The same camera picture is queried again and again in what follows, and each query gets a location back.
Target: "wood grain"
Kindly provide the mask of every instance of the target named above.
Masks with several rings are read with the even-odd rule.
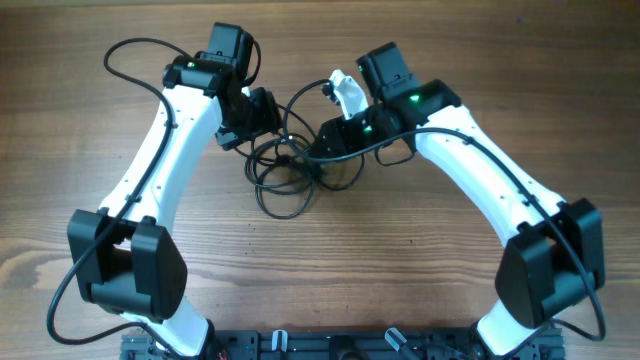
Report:
[[[0,358],[114,358],[119,338],[65,347],[45,312],[71,260],[65,229],[120,179],[157,101],[102,68],[113,43],[149,36],[189,52],[214,21],[259,39],[256,86],[280,102],[394,40],[423,81],[446,81],[527,172],[604,218],[609,336],[567,336],[570,359],[640,353],[640,11],[631,2],[261,3],[34,8],[0,12]],[[160,85],[174,54],[131,46],[115,67]],[[316,94],[296,105],[314,127],[338,113]],[[391,149],[392,154],[402,151]],[[187,295],[219,329],[466,326],[497,299],[495,234],[433,165],[372,159],[342,193],[320,191],[292,221],[266,217],[242,159],[211,144],[182,199],[174,240]],[[344,169],[346,177],[356,164]],[[268,198],[276,211],[302,198]],[[586,304],[564,315],[593,328]],[[81,302],[75,284],[60,331],[120,323]]]
[[[114,5],[184,5],[184,4],[238,4],[238,3],[291,3],[317,0],[0,0],[0,8],[26,8],[50,6],[114,6]],[[331,0],[333,3],[372,2],[384,0]]]

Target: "tangled cable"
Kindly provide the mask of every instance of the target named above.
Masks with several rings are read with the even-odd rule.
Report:
[[[280,109],[286,110],[286,108],[280,104],[278,104]],[[290,111],[289,114],[295,117],[302,123],[302,125],[309,131],[313,141],[316,139],[316,133],[313,131],[311,126],[302,119],[298,114],[293,111]],[[358,172],[353,177],[351,181],[341,186],[331,186],[327,184],[323,177],[325,175],[322,167],[312,161],[303,160],[299,155],[288,155],[281,154],[279,151],[279,147],[281,145],[289,145],[290,142],[295,142],[298,146],[301,147],[301,151],[308,152],[311,149],[311,145],[313,141],[309,141],[306,137],[297,134],[297,133],[288,133],[287,137],[283,134],[277,133],[278,137],[272,140],[269,140],[263,144],[260,144],[256,147],[256,139],[253,138],[250,141],[251,151],[249,154],[240,151],[237,147],[234,149],[238,154],[245,157],[244,163],[244,174],[247,180],[255,187],[255,195],[256,202],[260,209],[267,215],[271,216],[275,219],[292,219],[298,215],[300,215],[311,203],[311,199],[316,191],[317,184],[324,187],[325,189],[331,191],[342,191],[350,188],[355,184],[356,181],[360,178],[362,171],[364,170],[364,154],[360,156],[360,168]],[[275,154],[274,157],[268,157],[266,153],[273,149]],[[258,170],[258,165],[264,166],[265,169],[262,171]],[[294,180],[283,182],[280,184],[265,184],[265,179],[269,174],[271,174],[277,168],[288,168],[292,172],[296,173],[298,177]],[[296,187],[293,190],[282,190],[284,187],[293,186]],[[278,215],[267,209],[263,192],[268,192],[275,195],[297,195],[304,192],[307,192],[305,202],[294,212],[287,215]]]

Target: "black plastic bracket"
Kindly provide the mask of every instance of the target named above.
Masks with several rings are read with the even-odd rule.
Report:
[[[67,226],[74,263],[113,221],[105,211],[76,210]],[[131,250],[116,248],[131,239]],[[161,322],[180,305],[187,283],[187,266],[167,229],[155,219],[140,223],[122,220],[76,275],[80,295],[107,312],[130,312]]]
[[[238,145],[262,136],[266,133],[275,133],[282,128],[282,116],[278,110],[276,101],[270,91],[260,87],[251,91],[249,97],[250,107],[244,114],[237,114],[238,126],[223,126],[216,133],[216,141],[225,151]]]
[[[595,289],[604,286],[602,221],[586,199],[560,204],[552,216],[584,266]],[[502,255],[495,286],[509,313],[522,325],[536,328],[587,296],[584,283],[562,245],[544,222],[523,223]]]

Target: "table surface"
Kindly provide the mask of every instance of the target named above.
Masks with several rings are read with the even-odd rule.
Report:
[[[632,2],[285,2],[32,8],[0,13],[0,358],[114,358],[119,336],[83,347],[45,331],[71,266],[66,224],[120,180],[157,99],[109,75],[102,58],[130,37],[193,53],[214,21],[240,24],[262,47],[255,86],[286,103],[334,69],[396,41],[423,80],[446,81],[486,133],[569,201],[602,212],[608,337],[566,337],[569,358],[640,353],[640,11]],[[174,53],[135,45],[113,56],[161,86]],[[318,128],[336,116],[317,92],[296,109]],[[390,150],[401,155],[401,147]],[[215,143],[186,189],[174,240],[186,291],[218,329],[467,326],[497,299],[500,243],[479,210],[421,158],[383,168],[368,156],[349,191],[319,191],[291,221],[264,215],[243,159]],[[354,164],[333,172],[348,177]],[[268,197],[277,211],[303,197]],[[587,302],[564,317],[594,328]],[[74,283],[57,324],[79,337],[122,322],[85,304]]]

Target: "black mounting bracket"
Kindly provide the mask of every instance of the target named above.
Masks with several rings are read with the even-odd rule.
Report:
[[[551,217],[584,266],[594,289],[604,286],[604,250],[600,213],[587,199],[559,204]],[[509,240],[496,274],[496,290],[509,313],[533,329],[587,296],[566,250],[544,221],[523,223]]]
[[[98,213],[76,210],[67,226],[74,263],[112,221],[107,209]],[[131,239],[130,251],[114,246],[125,239]],[[155,219],[121,220],[76,277],[84,301],[110,313],[129,312],[161,322],[180,305],[187,266],[167,229],[156,225]]]

